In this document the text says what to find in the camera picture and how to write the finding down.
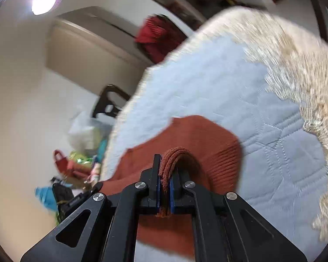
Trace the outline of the red gift bag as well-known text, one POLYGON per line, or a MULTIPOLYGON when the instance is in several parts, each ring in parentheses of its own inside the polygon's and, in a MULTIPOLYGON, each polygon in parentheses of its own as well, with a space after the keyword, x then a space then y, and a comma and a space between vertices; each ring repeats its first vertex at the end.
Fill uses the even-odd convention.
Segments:
POLYGON ((54 150, 53 158, 58 172, 64 176, 69 176, 67 157, 60 150, 54 150))

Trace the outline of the white plastic bag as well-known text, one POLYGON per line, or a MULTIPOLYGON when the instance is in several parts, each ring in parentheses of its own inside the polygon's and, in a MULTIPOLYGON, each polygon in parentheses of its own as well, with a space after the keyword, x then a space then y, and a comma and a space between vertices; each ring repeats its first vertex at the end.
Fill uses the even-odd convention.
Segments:
POLYGON ((97 118, 92 118, 86 111, 80 111, 70 121, 67 139, 70 146, 78 153, 95 155, 103 140, 112 130, 112 125, 97 118))

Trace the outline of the dark wooden chair left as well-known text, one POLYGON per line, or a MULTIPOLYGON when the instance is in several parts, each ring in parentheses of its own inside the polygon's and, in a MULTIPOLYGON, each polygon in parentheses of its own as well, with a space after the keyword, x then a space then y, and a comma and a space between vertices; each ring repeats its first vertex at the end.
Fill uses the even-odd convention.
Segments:
POLYGON ((121 111, 121 108, 110 99, 110 93, 117 94, 126 102, 130 99, 130 95, 128 95, 128 93, 124 92, 122 89, 113 84, 108 84, 106 87, 104 87, 97 103, 94 106, 94 109, 91 113, 92 118, 97 118, 98 114, 104 114, 112 118, 116 118, 118 116, 118 113, 121 111))

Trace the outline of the red checkered garment on chair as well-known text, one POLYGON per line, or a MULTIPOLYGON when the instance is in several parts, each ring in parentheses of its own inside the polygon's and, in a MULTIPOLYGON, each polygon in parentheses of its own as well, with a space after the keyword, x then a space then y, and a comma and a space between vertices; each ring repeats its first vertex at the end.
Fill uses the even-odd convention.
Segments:
POLYGON ((148 16, 140 28, 135 43, 138 49, 154 64, 158 64, 181 43, 187 35, 167 16, 148 16))

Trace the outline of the beige refrigerator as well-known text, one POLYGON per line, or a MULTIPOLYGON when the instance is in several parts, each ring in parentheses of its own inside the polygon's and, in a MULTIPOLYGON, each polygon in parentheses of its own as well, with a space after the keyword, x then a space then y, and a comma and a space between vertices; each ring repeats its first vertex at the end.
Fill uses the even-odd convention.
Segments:
POLYGON ((101 7, 63 13, 50 26, 45 65, 95 94, 114 84, 132 95, 152 65, 136 46, 138 29, 101 7))

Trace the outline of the light blue quilted lace tablecloth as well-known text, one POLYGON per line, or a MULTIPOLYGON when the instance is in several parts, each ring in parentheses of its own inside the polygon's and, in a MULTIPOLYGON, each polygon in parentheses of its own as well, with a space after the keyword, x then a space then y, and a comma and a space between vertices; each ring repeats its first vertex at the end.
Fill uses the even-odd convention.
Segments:
POLYGON ((200 115, 242 146, 238 193, 309 261, 328 245, 328 44, 234 7, 149 67, 117 116, 101 179, 175 118, 200 115))

